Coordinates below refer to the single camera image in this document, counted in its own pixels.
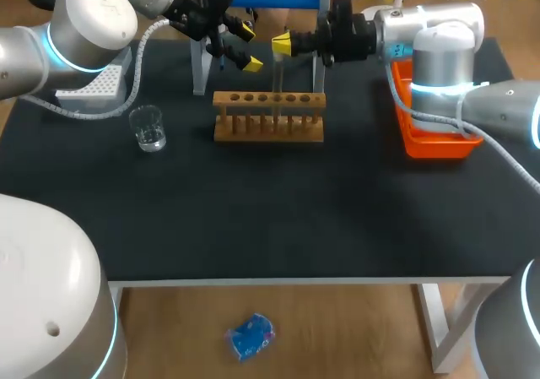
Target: white table leg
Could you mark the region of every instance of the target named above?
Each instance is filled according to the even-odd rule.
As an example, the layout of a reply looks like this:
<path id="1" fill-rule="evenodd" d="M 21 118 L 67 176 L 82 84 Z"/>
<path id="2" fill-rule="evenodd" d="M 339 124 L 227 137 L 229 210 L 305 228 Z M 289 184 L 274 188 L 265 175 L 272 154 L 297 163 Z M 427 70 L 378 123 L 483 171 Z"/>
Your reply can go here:
<path id="1" fill-rule="evenodd" d="M 122 291 L 124 288 L 115 284 L 109 284 L 109 289 L 111 290 L 112 299 L 115 302 L 116 310 L 120 311 L 120 302 L 122 301 Z"/>
<path id="2" fill-rule="evenodd" d="M 438 284 L 419 284 L 420 302 L 431 348 L 434 373 L 451 373 L 467 350 L 467 336 L 474 313 L 497 284 L 467 284 L 462 288 L 450 316 L 449 327 Z"/>

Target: orange container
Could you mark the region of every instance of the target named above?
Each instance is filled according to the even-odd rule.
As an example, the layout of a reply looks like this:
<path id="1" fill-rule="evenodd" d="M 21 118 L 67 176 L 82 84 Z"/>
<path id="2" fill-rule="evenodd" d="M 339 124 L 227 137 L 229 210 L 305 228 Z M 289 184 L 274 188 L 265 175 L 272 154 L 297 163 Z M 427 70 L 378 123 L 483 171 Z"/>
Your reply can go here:
<path id="1" fill-rule="evenodd" d="M 413 62 L 394 62 L 391 72 L 396 83 L 397 93 L 403 103 L 411 107 L 413 96 Z M 397 120 L 402 131 L 407 154 L 413 158 L 465 158 L 482 143 L 482 138 L 464 138 L 459 133 L 430 133 L 419 130 L 413 125 L 411 115 L 396 105 Z"/>

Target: wooden test tube rack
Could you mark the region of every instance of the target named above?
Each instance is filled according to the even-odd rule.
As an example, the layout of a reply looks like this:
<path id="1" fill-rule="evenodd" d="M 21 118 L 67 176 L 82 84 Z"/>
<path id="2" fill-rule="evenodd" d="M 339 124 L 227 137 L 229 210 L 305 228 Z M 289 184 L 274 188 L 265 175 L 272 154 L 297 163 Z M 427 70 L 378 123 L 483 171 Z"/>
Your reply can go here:
<path id="1" fill-rule="evenodd" d="M 322 143 L 322 111 L 327 107 L 325 94 L 272 92 L 213 93 L 213 105 L 219 108 L 214 141 Z M 245 114 L 227 114 L 227 108 L 246 108 Z M 300 109 L 298 116 L 282 116 L 281 109 Z M 264 109 L 271 108 L 272 115 Z"/>

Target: black tabletop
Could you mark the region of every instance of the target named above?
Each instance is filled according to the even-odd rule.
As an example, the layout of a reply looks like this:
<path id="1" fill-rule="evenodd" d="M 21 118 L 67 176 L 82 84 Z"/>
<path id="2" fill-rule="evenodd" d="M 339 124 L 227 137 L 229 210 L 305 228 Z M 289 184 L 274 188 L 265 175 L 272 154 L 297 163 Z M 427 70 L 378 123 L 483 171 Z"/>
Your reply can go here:
<path id="1" fill-rule="evenodd" d="M 214 65 L 192 96 L 189 47 L 150 41 L 138 104 L 164 112 L 167 145 L 143 153 L 127 117 L 77 122 L 19 100 L 0 143 L 0 192 L 75 220 L 110 280 L 504 276 L 540 253 L 540 198 L 488 146 L 461 162 L 410 160 L 383 67 L 327 71 L 324 144 L 213 141 L 214 90 L 268 90 Z M 308 91 L 311 60 L 284 88 Z M 494 40 L 476 81 L 511 78 Z M 533 175 L 540 153 L 506 144 Z"/>

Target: metal stand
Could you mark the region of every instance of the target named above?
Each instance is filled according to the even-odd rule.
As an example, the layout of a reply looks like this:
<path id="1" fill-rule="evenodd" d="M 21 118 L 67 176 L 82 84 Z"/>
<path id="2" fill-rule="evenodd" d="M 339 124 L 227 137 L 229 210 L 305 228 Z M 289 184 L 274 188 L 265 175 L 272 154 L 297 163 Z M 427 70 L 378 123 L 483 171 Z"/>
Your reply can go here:
<path id="1" fill-rule="evenodd" d="M 330 10 L 330 0 L 319 0 L 319 13 L 327 14 Z M 204 95 L 208 74 L 212 66 L 212 56 L 206 51 L 206 37 L 201 41 L 191 40 L 192 50 L 192 75 L 193 75 L 193 94 Z M 322 65 L 322 60 L 313 56 L 313 92 L 324 92 L 324 72 L 325 68 Z"/>
<path id="2" fill-rule="evenodd" d="M 438 284 L 419 284 L 418 292 L 431 348 L 431 365 L 438 374 L 451 373 L 467 351 L 476 310 L 498 284 L 466 284 L 446 320 Z"/>
<path id="3" fill-rule="evenodd" d="M 193 76 L 193 94 L 197 96 L 204 95 L 210 67 L 212 67 L 212 56 L 206 51 L 206 40 L 204 37 L 200 41 L 190 41 L 192 51 L 192 76 Z"/>
<path id="4" fill-rule="evenodd" d="M 327 14 L 330 10 L 330 0 L 319 0 L 318 14 Z M 321 94 L 324 92 L 324 72 L 325 68 L 322 65 L 322 60 L 313 55 L 313 93 Z"/>

